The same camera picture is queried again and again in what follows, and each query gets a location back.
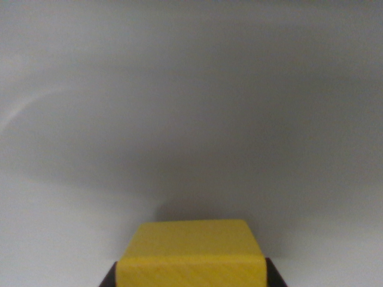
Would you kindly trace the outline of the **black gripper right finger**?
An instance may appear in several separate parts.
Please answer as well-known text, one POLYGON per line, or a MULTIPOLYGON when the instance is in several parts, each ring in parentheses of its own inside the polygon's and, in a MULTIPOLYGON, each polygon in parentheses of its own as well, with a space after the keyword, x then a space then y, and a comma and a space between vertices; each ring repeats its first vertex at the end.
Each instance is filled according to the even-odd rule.
POLYGON ((267 287, 288 287, 270 258, 265 258, 267 269, 267 287))

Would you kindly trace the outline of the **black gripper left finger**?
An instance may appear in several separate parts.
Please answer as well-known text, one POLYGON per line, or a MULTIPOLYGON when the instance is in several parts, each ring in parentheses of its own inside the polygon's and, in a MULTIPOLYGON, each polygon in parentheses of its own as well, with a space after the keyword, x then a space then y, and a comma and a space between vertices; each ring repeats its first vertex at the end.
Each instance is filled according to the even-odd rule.
POLYGON ((116 287, 117 286, 116 267, 117 267, 117 262, 115 262, 111 266, 108 273, 105 275, 105 277, 102 279, 102 282, 99 284, 99 287, 116 287))

